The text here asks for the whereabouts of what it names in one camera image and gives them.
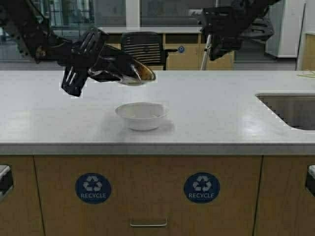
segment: wooden cabinet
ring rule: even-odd
[[[165,49],[178,49],[169,54],[167,70],[198,70],[199,38],[198,34],[166,34]]]
[[[306,36],[302,70],[315,70],[315,35]]]
[[[255,236],[315,232],[315,197],[305,188],[315,157],[264,157]]]
[[[251,236],[261,157],[129,156],[36,157],[47,236],[125,235]],[[184,194],[188,177],[215,175],[219,196],[196,204]],[[99,173],[111,183],[107,201],[90,205],[75,193],[85,173]],[[133,228],[132,224],[164,224]]]
[[[156,65],[156,66],[150,66],[151,70],[163,70],[163,66],[162,65]]]
[[[167,70],[199,70],[198,44],[166,44],[165,49],[184,48],[184,52],[170,53]]]
[[[111,33],[111,34],[109,34],[109,37],[108,37],[106,43],[112,47],[121,49],[121,46],[120,46],[121,38],[122,38],[121,33]]]
[[[202,59],[204,55],[204,49],[206,44],[200,44],[199,48],[199,67],[202,65]],[[208,59],[206,70],[233,70],[234,64],[234,52],[224,55],[222,58],[210,61]]]
[[[0,156],[11,167],[13,190],[0,202],[1,236],[44,236],[33,158]]]

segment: white bowl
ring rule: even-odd
[[[125,104],[115,111],[128,128],[141,131],[158,128],[168,113],[163,105],[147,102]]]

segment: chair backrest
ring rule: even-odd
[[[147,65],[166,64],[162,35],[155,32],[124,33],[121,50]]]

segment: countertop edge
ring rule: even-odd
[[[1,145],[0,155],[314,155],[303,145]]]

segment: office chair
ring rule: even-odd
[[[177,49],[164,49],[162,35],[155,32],[123,33],[121,50],[147,66],[163,66],[166,70],[168,54]]]

